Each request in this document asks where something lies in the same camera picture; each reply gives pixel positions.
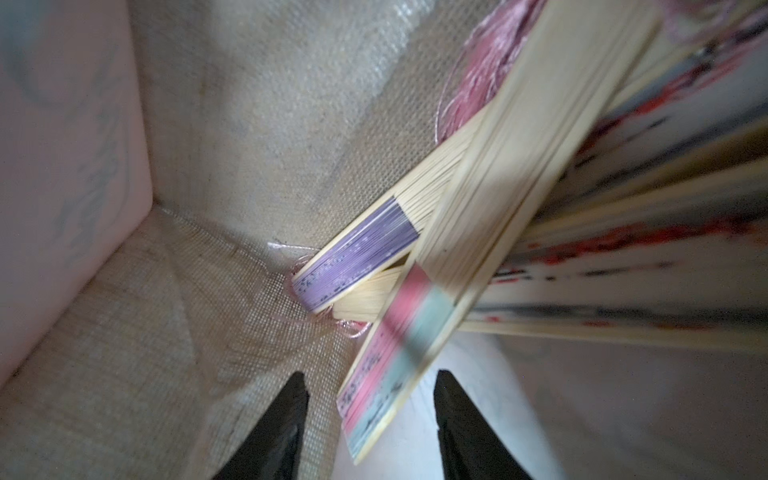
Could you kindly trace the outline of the bamboo fan pink green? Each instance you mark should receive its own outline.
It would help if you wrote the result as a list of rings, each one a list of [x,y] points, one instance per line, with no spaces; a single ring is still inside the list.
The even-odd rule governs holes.
[[[362,461],[473,307],[652,38],[648,1],[550,1],[342,385]]]

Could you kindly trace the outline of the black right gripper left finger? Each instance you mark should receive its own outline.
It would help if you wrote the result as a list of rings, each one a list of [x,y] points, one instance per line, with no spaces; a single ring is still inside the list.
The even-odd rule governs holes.
[[[309,401],[305,374],[296,371],[213,479],[297,479]]]

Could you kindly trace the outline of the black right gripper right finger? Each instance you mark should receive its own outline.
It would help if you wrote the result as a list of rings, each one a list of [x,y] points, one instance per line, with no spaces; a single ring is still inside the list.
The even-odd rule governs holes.
[[[531,479],[450,371],[438,371],[433,399],[446,479]]]

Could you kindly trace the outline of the red jute tote bag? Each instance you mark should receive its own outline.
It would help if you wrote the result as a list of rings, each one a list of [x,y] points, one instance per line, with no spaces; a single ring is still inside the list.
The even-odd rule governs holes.
[[[5,1],[1,475],[208,479],[291,374],[302,479],[439,479],[435,372],[354,465],[288,295],[433,148],[490,1]]]

